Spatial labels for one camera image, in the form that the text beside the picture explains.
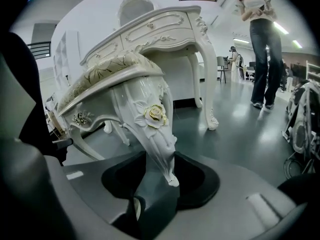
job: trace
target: carved leg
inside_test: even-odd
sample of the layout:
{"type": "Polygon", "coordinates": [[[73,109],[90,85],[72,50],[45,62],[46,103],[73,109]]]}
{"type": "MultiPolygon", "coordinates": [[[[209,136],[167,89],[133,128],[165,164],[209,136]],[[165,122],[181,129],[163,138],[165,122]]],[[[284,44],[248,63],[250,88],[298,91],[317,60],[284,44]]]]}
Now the carved leg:
{"type": "Polygon", "coordinates": [[[93,150],[81,137],[80,129],[71,126],[69,131],[69,136],[73,139],[73,145],[86,156],[92,158],[93,160],[104,160],[105,158],[93,150]]]}
{"type": "Polygon", "coordinates": [[[123,127],[129,129],[152,157],[170,186],[177,187],[175,140],[159,98],[159,77],[138,77],[112,88],[112,102],[123,127]]]}
{"type": "Polygon", "coordinates": [[[119,126],[119,123],[116,121],[110,121],[115,132],[120,136],[121,140],[127,146],[130,146],[130,140],[126,137],[124,130],[119,126]]]}
{"type": "Polygon", "coordinates": [[[215,49],[211,43],[201,39],[196,43],[199,52],[202,55],[205,70],[205,98],[204,98],[204,116],[209,130],[215,130],[219,123],[214,117],[213,99],[217,82],[218,63],[215,49]]]}
{"type": "Polygon", "coordinates": [[[112,132],[112,126],[111,126],[111,121],[104,121],[104,128],[103,128],[103,131],[106,133],[106,134],[110,134],[112,132]]]}
{"type": "MultiPolygon", "coordinates": [[[[164,81],[164,79],[162,79],[163,81],[163,97],[162,97],[162,104],[165,108],[165,113],[167,115],[167,118],[169,119],[169,125],[171,127],[172,130],[172,125],[173,125],[173,120],[174,120],[174,100],[172,98],[172,94],[170,91],[169,86],[167,85],[167,83],[164,81]]],[[[174,139],[174,143],[177,142],[177,137],[173,136],[174,139]]]]}
{"type": "Polygon", "coordinates": [[[200,72],[198,58],[195,53],[189,54],[187,57],[191,63],[193,73],[194,101],[197,108],[202,108],[202,101],[200,99],[200,72]]]}

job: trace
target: sneaker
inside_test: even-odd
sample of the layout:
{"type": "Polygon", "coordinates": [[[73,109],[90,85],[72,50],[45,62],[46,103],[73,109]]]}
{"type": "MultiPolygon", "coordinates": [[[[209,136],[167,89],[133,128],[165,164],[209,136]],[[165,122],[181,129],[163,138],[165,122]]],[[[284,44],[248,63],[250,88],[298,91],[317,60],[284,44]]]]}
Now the sneaker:
{"type": "Polygon", "coordinates": [[[275,104],[272,103],[271,105],[264,105],[264,107],[267,109],[267,110],[272,110],[274,108],[275,104]]]}
{"type": "Polygon", "coordinates": [[[254,106],[257,109],[262,109],[263,105],[261,102],[252,103],[252,106],[254,106]]]}

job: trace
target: woman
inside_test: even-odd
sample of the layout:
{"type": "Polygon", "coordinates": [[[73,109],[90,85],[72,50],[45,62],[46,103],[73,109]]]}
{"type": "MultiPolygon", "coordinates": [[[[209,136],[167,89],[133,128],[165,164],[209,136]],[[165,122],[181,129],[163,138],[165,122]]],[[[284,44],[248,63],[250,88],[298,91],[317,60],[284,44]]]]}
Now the woman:
{"type": "Polygon", "coordinates": [[[276,14],[271,0],[238,0],[243,21],[250,21],[250,37],[255,53],[255,80],[251,102],[254,107],[262,109],[264,98],[265,108],[273,109],[276,92],[280,86],[283,72],[281,40],[273,26],[276,14]],[[267,46],[270,54],[268,89],[266,90],[268,59],[267,46]]]}
{"type": "Polygon", "coordinates": [[[229,52],[232,52],[231,57],[228,59],[232,65],[231,65],[231,81],[235,82],[235,83],[239,83],[240,82],[240,78],[239,78],[239,67],[236,66],[236,61],[238,58],[238,53],[236,51],[236,48],[234,46],[230,47],[229,52]]]}

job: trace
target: ornate carving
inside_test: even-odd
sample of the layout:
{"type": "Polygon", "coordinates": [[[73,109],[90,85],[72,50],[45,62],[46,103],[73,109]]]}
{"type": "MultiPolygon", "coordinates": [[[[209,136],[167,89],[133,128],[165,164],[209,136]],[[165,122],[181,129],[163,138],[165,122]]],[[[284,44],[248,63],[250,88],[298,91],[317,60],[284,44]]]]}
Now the ornate carving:
{"type": "Polygon", "coordinates": [[[165,90],[161,83],[158,84],[158,88],[159,88],[159,99],[162,100],[164,97],[165,90]]]}
{"type": "MultiPolygon", "coordinates": [[[[117,42],[112,42],[112,43],[109,43],[109,44],[108,44],[106,47],[104,47],[102,50],[100,50],[100,53],[101,53],[101,51],[105,50],[107,47],[112,46],[112,45],[113,45],[113,50],[110,51],[108,54],[104,55],[103,57],[106,57],[106,56],[114,53],[114,52],[117,50],[117,48],[118,48],[118,43],[117,43],[117,42]]],[[[97,59],[100,59],[100,58],[101,58],[101,55],[100,55],[99,53],[96,53],[94,56],[95,56],[97,59]]],[[[90,61],[92,58],[93,58],[93,56],[89,57],[89,59],[87,60],[87,66],[88,66],[88,68],[89,68],[89,61],[90,61]]]]}
{"type": "Polygon", "coordinates": [[[214,109],[213,108],[211,108],[211,111],[210,111],[210,119],[211,119],[211,122],[214,124],[214,128],[216,129],[219,126],[219,122],[214,117],[214,109]]]}
{"type": "Polygon", "coordinates": [[[147,25],[146,25],[148,28],[152,29],[154,27],[154,24],[149,22],[147,25]]]}
{"type": "MultiPolygon", "coordinates": [[[[178,17],[178,18],[179,18],[179,21],[178,21],[178,22],[174,22],[174,23],[170,23],[170,24],[167,24],[167,25],[162,25],[162,26],[160,26],[160,27],[157,27],[157,30],[162,29],[162,28],[166,28],[166,27],[172,26],[172,25],[181,25],[181,24],[185,21],[185,18],[182,17],[180,14],[172,13],[172,14],[168,14],[168,15],[162,15],[161,17],[158,17],[157,19],[155,19],[153,22],[158,21],[158,20],[160,20],[160,19],[162,19],[162,18],[165,18],[165,17],[170,17],[170,16],[178,17]]],[[[152,28],[155,26],[153,22],[148,22],[148,24],[147,24],[146,26],[147,26],[148,28],[151,28],[151,29],[152,29],[152,28]]],[[[130,32],[128,33],[128,35],[124,38],[124,40],[126,40],[127,42],[130,42],[130,43],[131,43],[131,42],[133,42],[133,41],[135,41],[135,40],[137,40],[137,39],[139,39],[139,38],[147,35],[148,33],[146,32],[145,34],[143,34],[143,35],[141,35],[141,36],[139,36],[139,37],[137,37],[137,38],[130,39],[131,33],[134,32],[134,31],[137,30],[137,29],[142,28],[143,26],[145,26],[145,25],[138,26],[138,27],[134,28],[132,31],[130,31],[130,32]]]]}
{"type": "Polygon", "coordinates": [[[131,52],[140,53],[144,48],[154,45],[158,41],[170,41],[170,40],[177,40],[170,35],[161,35],[159,37],[155,36],[152,41],[147,41],[144,44],[138,44],[134,49],[131,49],[131,52]]]}
{"type": "Polygon", "coordinates": [[[78,125],[78,126],[83,126],[88,123],[92,123],[91,117],[94,115],[91,114],[90,112],[87,112],[86,110],[84,111],[78,111],[73,115],[73,121],[78,125]]]}
{"type": "Polygon", "coordinates": [[[165,107],[160,104],[149,104],[144,100],[134,102],[138,115],[134,118],[134,123],[143,127],[143,131],[148,139],[157,133],[160,127],[169,126],[165,107]]]}
{"type": "Polygon", "coordinates": [[[196,22],[196,26],[200,28],[200,33],[203,36],[205,36],[206,41],[211,44],[211,42],[210,42],[210,40],[209,40],[209,38],[207,36],[208,26],[206,25],[205,21],[202,19],[201,16],[199,16],[199,18],[197,18],[195,20],[195,22],[196,22]]]}

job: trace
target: upholstered stool cushion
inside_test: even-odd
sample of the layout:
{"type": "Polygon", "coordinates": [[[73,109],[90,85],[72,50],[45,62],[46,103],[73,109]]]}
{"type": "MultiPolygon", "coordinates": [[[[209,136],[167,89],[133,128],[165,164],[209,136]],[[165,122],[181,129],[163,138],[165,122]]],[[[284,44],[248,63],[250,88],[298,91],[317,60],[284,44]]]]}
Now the upholstered stool cushion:
{"type": "Polygon", "coordinates": [[[150,70],[150,72],[158,72],[163,75],[161,69],[143,55],[131,51],[122,51],[116,56],[102,59],[84,72],[62,97],[57,111],[61,112],[71,101],[87,89],[133,65],[141,65],[142,68],[150,70]]]}

